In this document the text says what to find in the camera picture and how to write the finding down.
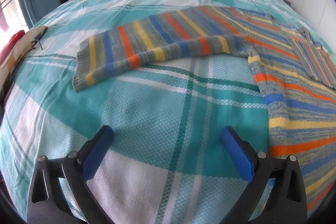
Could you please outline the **striped knit sweater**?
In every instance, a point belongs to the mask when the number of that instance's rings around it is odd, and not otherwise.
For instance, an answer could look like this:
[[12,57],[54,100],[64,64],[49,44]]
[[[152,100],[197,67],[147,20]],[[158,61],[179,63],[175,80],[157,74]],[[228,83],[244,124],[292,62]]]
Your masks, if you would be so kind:
[[245,57],[268,108],[270,153],[298,155],[308,211],[335,182],[335,65],[304,28],[271,14],[199,6],[136,20],[81,43],[81,91],[149,63],[226,53]]

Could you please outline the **teal plaid bedspread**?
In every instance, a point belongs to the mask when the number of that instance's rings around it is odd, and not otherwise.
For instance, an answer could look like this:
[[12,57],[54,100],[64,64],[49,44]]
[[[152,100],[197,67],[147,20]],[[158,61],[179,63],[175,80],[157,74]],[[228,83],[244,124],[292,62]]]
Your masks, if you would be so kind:
[[38,157],[79,151],[104,125],[113,143],[87,186],[112,223],[221,223],[248,185],[223,145],[224,127],[256,152],[289,156],[270,153],[268,108],[245,57],[159,61],[74,89],[86,39],[199,6],[264,12],[304,27],[335,65],[326,41],[283,0],[69,0],[34,25],[48,30],[16,71],[1,110],[1,174],[15,220],[28,223]]

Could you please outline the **beige red cloth bag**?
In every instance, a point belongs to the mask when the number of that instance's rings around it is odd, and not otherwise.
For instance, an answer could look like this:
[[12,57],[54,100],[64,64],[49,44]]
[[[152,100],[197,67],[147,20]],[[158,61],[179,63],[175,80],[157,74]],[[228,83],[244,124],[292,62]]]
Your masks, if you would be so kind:
[[1,50],[1,110],[5,108],[7,95],[14,76],[24,58],[34,50],[47,32],[47,26],[37,26],[29,31],[18,31]]

